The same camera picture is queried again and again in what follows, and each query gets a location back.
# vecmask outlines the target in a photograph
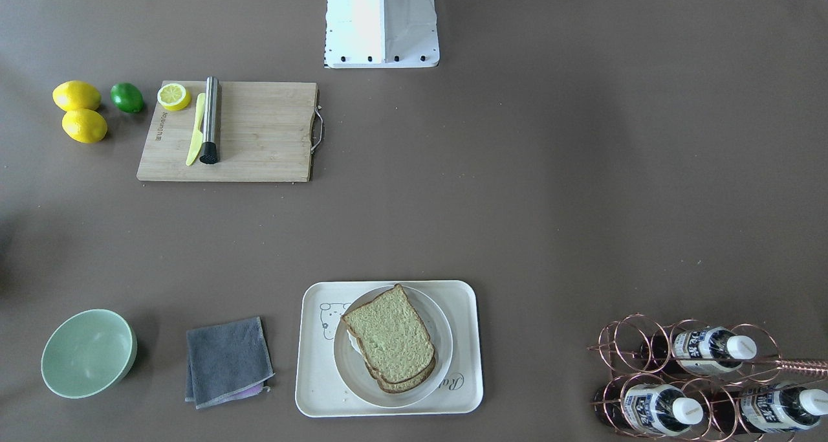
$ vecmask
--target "bread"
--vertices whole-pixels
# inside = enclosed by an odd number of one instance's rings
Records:
[[[426,325],[399,283],[341,320],[385,392],[412,389],[426,380],[437,363]]]

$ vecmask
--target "bowl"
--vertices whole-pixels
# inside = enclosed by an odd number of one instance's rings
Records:
[[[57,327],[43,350],[41,374],[60,397],[91,397],[127,375],[136,351],[135,332],[124,318],[90,309]]]
[[[393,285],[366,292],[361,297],[356,298],[343,315],[373,300],[373,298],[390,288],[393,288]],[[417,310],[429,335],[431,335],[431,342],[435,347],[437,364],[434,371],[422,384],[402,393],[383,392],[365,368],[365,360],[358,348],[354,348],[352,345],[348,327],[343,326],[342,322],[339,321],[334,334],[334,365],[339,371],[342,381],[357,398],[381,408],[401,409],[419,403],[440,386],[449,371],[449,365],[452,364],[452,327],[449,325],[446,313],[431,297],[423,292],[411,287],[403,288],[405,288],[411,306]]]

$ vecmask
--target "wooden cutting board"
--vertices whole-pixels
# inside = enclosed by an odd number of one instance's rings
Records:
[[[316,83],[220,82],[218,164],[184,163],[205,82],[180,83],[192,94],[181,111],[158,103],[138,165],[138,180],[156,182],[307,182]]]

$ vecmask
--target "bottle label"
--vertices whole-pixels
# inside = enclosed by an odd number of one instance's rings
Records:
[[[747,389],[739,403],[745,421],[764,432],[790,432],[811,429],[813,426],[796,422],[785,412],[780,403],[781,391],[775,390],[787,383],[774,384],[760,389]]]
[[[656,401],[665,387],[669,386],[638,385],[627,390],[621,410],[634,430],[651,434],[651,436],[677,436],[681,434],[664,427],[656,417]]]
[[[686,371],[700,376],[716,376],[737,368],[726,368],[712,359],[710,338],[724,327],[707,327],[701,330],[689,330],[675,335],[673,339],[673,356]]]

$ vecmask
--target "yellow lemon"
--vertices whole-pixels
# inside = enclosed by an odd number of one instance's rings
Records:
[[[190,103],[190,92],[178,83],[163,85],[158,90],[158,103],[168,111],[180,111]]]
[[[69,111],[63,116],[66,135],[81,143],[97,143],[106,136],[106,120],[98,112],[89,109]]]
[[[67,112],[77,109],[94,111],[101,105],[101,93],[87,82],[71,80],[54,88],[52,100],[60,109]]]

